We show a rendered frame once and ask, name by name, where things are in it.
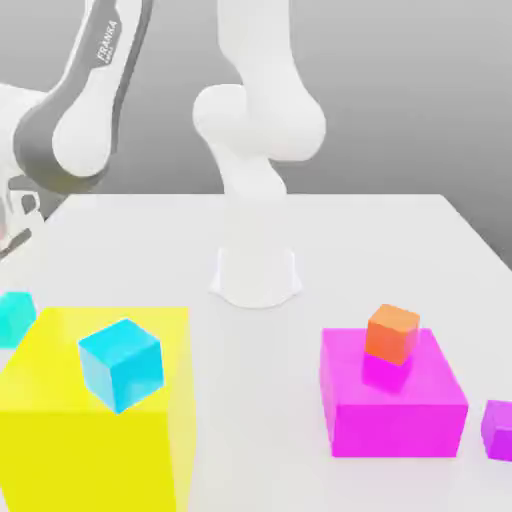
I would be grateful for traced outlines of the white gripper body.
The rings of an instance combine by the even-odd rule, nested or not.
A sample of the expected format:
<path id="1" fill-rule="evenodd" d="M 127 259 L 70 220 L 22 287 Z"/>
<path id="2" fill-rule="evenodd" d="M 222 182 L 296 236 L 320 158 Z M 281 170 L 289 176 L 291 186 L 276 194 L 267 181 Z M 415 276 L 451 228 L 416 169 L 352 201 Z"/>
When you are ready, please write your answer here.
<path id="1" fill-rule="evenodd" d="M 23 244 L 36 238 L 44 227 L 40 214 L 29 215 L 28 219 L 15 225 L 5 241 L 0 240 L 0 263 Z"/>

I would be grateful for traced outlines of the small cyan cube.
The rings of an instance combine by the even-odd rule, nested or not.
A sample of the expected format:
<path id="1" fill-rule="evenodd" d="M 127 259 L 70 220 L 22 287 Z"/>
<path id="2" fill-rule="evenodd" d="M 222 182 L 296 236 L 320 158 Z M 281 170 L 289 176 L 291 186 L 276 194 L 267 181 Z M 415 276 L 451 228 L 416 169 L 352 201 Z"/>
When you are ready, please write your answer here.
<path id="1" fill-rule="evenodd" d="M 78 342 L 86 388 L 120 414 L 164 386 L 161 342 L 125 318 Z"/>
<path id="2" fill-rule="evenodd" d="M 0 295 L 0 349 L 15 349 L 37 318 L 29 292 Z"/>

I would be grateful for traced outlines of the small orange cube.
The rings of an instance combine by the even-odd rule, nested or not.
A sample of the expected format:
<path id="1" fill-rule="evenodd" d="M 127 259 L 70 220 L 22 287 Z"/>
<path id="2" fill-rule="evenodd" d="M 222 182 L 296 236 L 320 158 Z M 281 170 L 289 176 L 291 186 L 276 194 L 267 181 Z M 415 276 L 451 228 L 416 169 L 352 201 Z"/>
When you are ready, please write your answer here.
<path id="1" fill-rule="evenodd" d="M 417 313 L 382 304 L 368 320 L 365 352 L 388 363 L 403 365 L 417 343 L 419 324 Z"/>

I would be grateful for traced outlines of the small magenta cube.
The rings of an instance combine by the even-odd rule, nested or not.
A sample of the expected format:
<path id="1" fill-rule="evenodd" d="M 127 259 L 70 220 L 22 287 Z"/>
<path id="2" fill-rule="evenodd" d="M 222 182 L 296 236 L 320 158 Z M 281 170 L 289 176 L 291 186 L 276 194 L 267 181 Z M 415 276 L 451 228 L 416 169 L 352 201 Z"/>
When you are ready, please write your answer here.
<path id="1" fill-rule="evenodd" d="M 413 356 L 410 356 L 403 364 L 395 365 L 365 353 L 362 360 L 362 382 L 366 386 L 382 392 L 398 394 L 409 379 L 413 367 Z"/>

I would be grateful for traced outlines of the small purple cube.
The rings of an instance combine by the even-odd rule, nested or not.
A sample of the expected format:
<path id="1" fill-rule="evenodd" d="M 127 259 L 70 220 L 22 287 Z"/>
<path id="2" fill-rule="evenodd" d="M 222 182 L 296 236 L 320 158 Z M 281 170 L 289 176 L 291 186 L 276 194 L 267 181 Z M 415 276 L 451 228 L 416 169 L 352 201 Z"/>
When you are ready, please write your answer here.
<path id="1" fill-rule="evenodd" d="M 512 402 L 487 401 L 481 436 L 490 459 L 512 462 Z"/>

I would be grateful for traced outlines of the large yellow box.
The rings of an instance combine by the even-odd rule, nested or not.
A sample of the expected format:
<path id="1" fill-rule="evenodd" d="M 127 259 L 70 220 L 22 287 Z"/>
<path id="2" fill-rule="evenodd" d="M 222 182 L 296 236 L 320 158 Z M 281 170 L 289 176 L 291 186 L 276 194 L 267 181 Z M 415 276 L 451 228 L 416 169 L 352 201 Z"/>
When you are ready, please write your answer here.
<path id="1" fill-rule="evenodd" d="M 129 319 L 161 344 L 163 386 L 116 413 L 79 344 Z M 196 448 L 183 307 L 47 307 L 0 371 L 0 491 L 9 512 L 188 512 Z"/>

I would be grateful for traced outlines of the large magenta box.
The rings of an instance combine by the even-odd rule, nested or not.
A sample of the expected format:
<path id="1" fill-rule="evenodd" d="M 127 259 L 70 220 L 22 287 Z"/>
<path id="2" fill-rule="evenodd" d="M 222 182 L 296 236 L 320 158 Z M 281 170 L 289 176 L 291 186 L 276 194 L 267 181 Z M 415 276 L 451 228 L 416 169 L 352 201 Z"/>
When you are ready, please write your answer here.
<path id="1" fill-rule="evenodd" d="M 364 328 L 325 328 L 319 382 L 334 457 L 453 458 L 468 400 L 433 332 L 422 328 L 401 392 L 362 382 Z"/>

